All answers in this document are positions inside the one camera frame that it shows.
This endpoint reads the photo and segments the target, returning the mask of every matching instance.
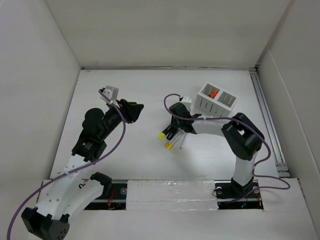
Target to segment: gray box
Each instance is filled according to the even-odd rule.
[[[228,117],[238,97],[221,87],[207,82],[196,96],[194,107],[207,116]]]

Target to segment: black base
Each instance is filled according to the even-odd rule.
[[[29,233],[42,240],[63,240],[69,231],[69,215],[62,215],[60,220],[52,220],[51,215],[42,216],[37,208],[26,207],[21,214]]]
[[[217,203],[218,210],[233,210],[233,209],[264,209],[262,202],[259,201],[236,201],[227,203],[219,201]]]
[[[109,191],[108,195],[101,195],[96,200],[104,200],[100,202],[93,201],[84,210],[125,210],[126,209],[126,199],[127,193],[127,183],[112,183],[112,189]],[[111,201],[111,206],[108,206],[108,199],[112,196],[114,191],[114,196]]]
[[[218,199],[237,199],[244,195],[246,195],[248,192],[250,192],[253,187],[258,187],[258,183],[255,181],[250,182],[248,185],[246,185],[242,191],[239,191],[239,189],[235,190],[234,182],[217,182],[215,183],[215,194]],[[257,198],[254,194],[250,194],[248,196],[249,199]]]

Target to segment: white enclosure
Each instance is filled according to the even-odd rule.
[[[160,125],[159,119],[165,115],[169,121],[162,97],[174,90],[190,94],[195,101],[205,82],[235,92],[239,102],[234,110],[250,115],[267,142],[278,141],[272,145],[279,147],[273,149],[272,159],[257,171],[276,176],[275,160],[284,156],[291,177],[299,179],[300,186],[296,179],[290,179],[293,188],[287,193],[265,191],[264,211],[244,210],[238,215],[232,210],[223,213],[215,209],[216,215],[209,211],[153,214],[141,210],[153,210],[154,206],[163,210],[170,204],[163,205],[158,200],[146,204],[132,198],[131,210],[122,213],[84,212],[77,222],[78,229],[72,228],[70,239],[89,238],[93,233],[107,236],[102,227],[98,231],[93,227],[81,231],[107,220],[112,222],[114,229],[108,234],[113,238],[128,238],[134,232],[140,238],[162,239],[169,230],[177,230],[174,227],[178,222],[179,231],[188,229],[184,235],[174,235],[176,238],[212,239],[216,234],[217,238],[235,239],[245,226],[239,225],[230,232],[229,228],[225,235],[217,234],[220,226],[226,225],[223,219],[231,219],[237,225],[250,217],[248,232],[259,228],[260,221],[265,221],[265,228],[263,236],[254,231],[246,239],[313,240],[315,231],[319,237],[319,12],[318,0],[0,0],[0,240],[6,238],[9,218],[28,192],[59,175],[76,133],[81,131],[79,125],[87,108],[104,107],[96,92],[105,85],[119,87],[120,98],[147,101],[141,115],[144,120],[128,126],[124,149],[143,125],[150,123],[152,130],[145,134],[143,143],[149,148],[140,158],[130,161],[125,159],[125,153],[115,152],[110,156],[112,164],[102,165],[102,172],[111,171],[116,179],[229,179],[234,169],[233,155],[218,137],[205,136],[203,145],[192,150],[198,143],[195,137],[199,137],[192,136],[187,143],[190,151],[179,153],[166,151],[157,140],[157,134],[167,124]],[[253,67],[258,60],[257,74]],[[154,75],[141,69],[119,70],[139,67],[181,70],[157,70]],[[252,81],[248,71],[255,73]],[[157,92],[148,95],[144,86],[147,84]],[[259,87],[263,92],[255,91]],[[156,111],[157,121],[151,122]],[[108,148],[120,131],[119,127],[110,136],[114,139],[107,139]],[[205,140],[215,142],[215,147],[211,149]],[[143,151],[137,142],[134,146],[136,152]],[[210,153],[213,149],[214,160]],[[152,153],[156,156],[147,162]],[[179,161],[173,161],[174,154]],[[221,171],[210,172],[208,164]],[[29,206],[33,207],[36,197],[31,201]],[[124,222],[128,228],[116,228]],[[166,234],[158,234],[163,229],[152,230],[152,225],[158,223],[168,230]],[[193,229],[196,223],[203,224]],[[147,228],[146,235],[136,230],[142,227]],[[197,235],[195,231],[199,229],[202,231]],[[21,231],[25,227],[19,218],[11,239],[34,239]]]

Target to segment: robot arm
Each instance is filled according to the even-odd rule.
[[[182,102],[173,104],[169,110],[173,114],[186,119],[206,119],[205,116],[200,114],[191,116],[190,110]],[[247,124],[263,139],[265,138],[245,114],[237,113],[233,119]],[[212,134],[224,137],[236,156],[235,171],[228,191],[233,192],[236,197],[241,197],[248,191],[254,179],[252,170],[255,159],[262,147],[261,140],[253,132],[232,120],[181,120],[172,117],[171,124],[186,133]]]
[[[116,101],[118,89],[107,86],[100,90],[111,101]],[[116,101],[127,124],[134,123],[143,104]],[[102,155],[107,145],[105,139],[122,122],[113,106],[104,113],[99,108],[88,110],[82,123],[83,130],[72,149],[71,157],[65,166],[65,177],[57,180],[46,196],[34,208],[25,208],[21,214],[27,230],[42,240],[62,240],[69,231],[70,222],[94,199],[108,195],[112,188],[112,179],[100,172],[93,174],[82,189],[78,185],[83,181],[89,168],[69,172],[79,167],[94,163]]]

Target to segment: yellow marker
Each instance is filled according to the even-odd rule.
[[[169,143],[168,146],[166,145],[165,149],[167,149],[167,150],[169,151],[172,147],[173,147],[173,145],[171,145],[171,144]]]
[[[175,136],[174,138],[172,138],[172,140],[169,142],[169,145],[165,147],[165,149],[167,150],[170,150],[178,141],[179,139],[183,136],[183,132],[182,131],[179,131]]]
[[[158,135],[158,139],[160,140],[163,140],[165,138],[165,134],[163,132],[161,132],[159,135]]]

